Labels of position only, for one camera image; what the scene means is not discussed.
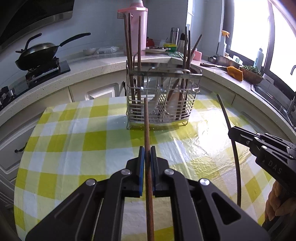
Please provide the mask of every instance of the speckled countertop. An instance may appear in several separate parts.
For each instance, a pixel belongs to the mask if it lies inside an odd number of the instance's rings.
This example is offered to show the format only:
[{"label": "speckled countertop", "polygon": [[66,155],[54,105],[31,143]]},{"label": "speckled countertop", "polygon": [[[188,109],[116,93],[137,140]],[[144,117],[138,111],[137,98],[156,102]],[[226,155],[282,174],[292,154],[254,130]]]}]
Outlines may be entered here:
[{"label": "speckled countertop", "polygon": [[[171,61],[173,64],[182,63],[180,59],[171,58],[167,55],[143,56],[142,61],[158,63],[168,63]],[[0,112],[0,126],[30,104],[58,90],[99,75],[126,69],[126,57],[121,53],[107,55],[104,58],[101,56],[89,56],[69,61],[68,63],[71,68],[70,72],[52,78],[51,80],[36,86],[6,106]],[[293,142],[296,142],[296,133],[292,127],[276,110],[273,109],[273,107],[251,91],[250,83],[244,80],[242,82],[237,81],[220,69],[201,67],[199,61],[193,60],[192,68],[202,69],[202,74],[205,77],[225,86],[256,106]]]}]

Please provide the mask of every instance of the green vegetables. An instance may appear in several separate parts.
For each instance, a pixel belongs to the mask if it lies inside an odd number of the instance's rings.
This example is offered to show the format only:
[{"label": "green vegetables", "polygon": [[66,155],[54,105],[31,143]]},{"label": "green vegetables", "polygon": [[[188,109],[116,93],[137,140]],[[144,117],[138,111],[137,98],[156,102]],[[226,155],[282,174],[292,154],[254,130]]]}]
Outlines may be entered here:
[{"label": "green vegetables", "polygon": [[253,67],[253,66],[249,66],[249,65],[244,65],[244,66],[242,66],[242,68],[243,69],[246,69],[246,70],[249,70],[249,71],[255,73],[256,75],[259,75],[260,77],[262,77],[262,74],[257,69],[257,67]]}]

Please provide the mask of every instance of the wok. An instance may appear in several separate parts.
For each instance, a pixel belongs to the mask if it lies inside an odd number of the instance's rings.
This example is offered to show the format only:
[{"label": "wok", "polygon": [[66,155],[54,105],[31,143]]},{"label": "wok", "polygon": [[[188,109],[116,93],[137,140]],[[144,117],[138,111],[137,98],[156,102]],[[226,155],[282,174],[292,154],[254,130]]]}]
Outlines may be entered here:
[{"label": "wok", "polygon": [[20,51],[16,51],[16,53],[20,53],[18,60],[15,62],[17,67],[21,70],[30,70],[38,67],[39,65],[43,65],[47,63],[48,61],[52,60],[52,58],[55,56],[57,50],[59,47],[64,46],[65,44],[82,38],[84,36],[88,36],[91,33],[83,33],[75,35],[64,42],[62,42],[60,45],[55,45],[53,43],[43,43],[43,44],[37,44],[30,48],[28,48],[29,42],[42,34],[39,33],[31,38],[28,39],[25,49],[21,49]]}]

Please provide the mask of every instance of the checkered tablecloth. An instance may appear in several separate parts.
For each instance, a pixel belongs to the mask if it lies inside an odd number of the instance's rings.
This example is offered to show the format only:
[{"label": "checkered tablecloth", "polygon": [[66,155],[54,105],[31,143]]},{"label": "checkered tablecloth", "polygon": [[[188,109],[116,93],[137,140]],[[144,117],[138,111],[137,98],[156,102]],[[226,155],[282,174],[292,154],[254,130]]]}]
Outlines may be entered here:
[{"label": "checkered tablecloth", "polygon": [[[233,125],[255,130],[228,108]],[[125,167],[144,146],[144,131],[126,129],[126,98],[95,99],[47,108],[25,148],[18,170],[14,214],[18,235],[26,234],[89,178],[98,181]],[[206,177],[236,202],[231,141],[213,95],[197,95],[186,126],[150,130],[157,156],[187,178]],[[242,173],[242,208],[258,223],[274,179],[237,144]],[[155,240],[173,240],[169,198],[154,198]],[[125,201],[122,240],[146,240],[144,197]]]}]

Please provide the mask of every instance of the sink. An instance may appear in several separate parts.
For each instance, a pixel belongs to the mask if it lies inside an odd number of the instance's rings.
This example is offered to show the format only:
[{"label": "sink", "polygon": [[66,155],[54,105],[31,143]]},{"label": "sink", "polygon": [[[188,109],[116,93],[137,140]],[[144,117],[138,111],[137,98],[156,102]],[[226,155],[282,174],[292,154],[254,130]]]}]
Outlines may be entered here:
[{"label": "sink", "polygon": [[288,115],[288,112],[285,107],[282,106],[271,94],[266,92],[260,86],[251,85],[251,91],[257,94],[259,97],[264,99],[267,103],[269,103],[288,123],[289,125],[296,130],[294,124],[292,123],[291,119],[292,116]]}]

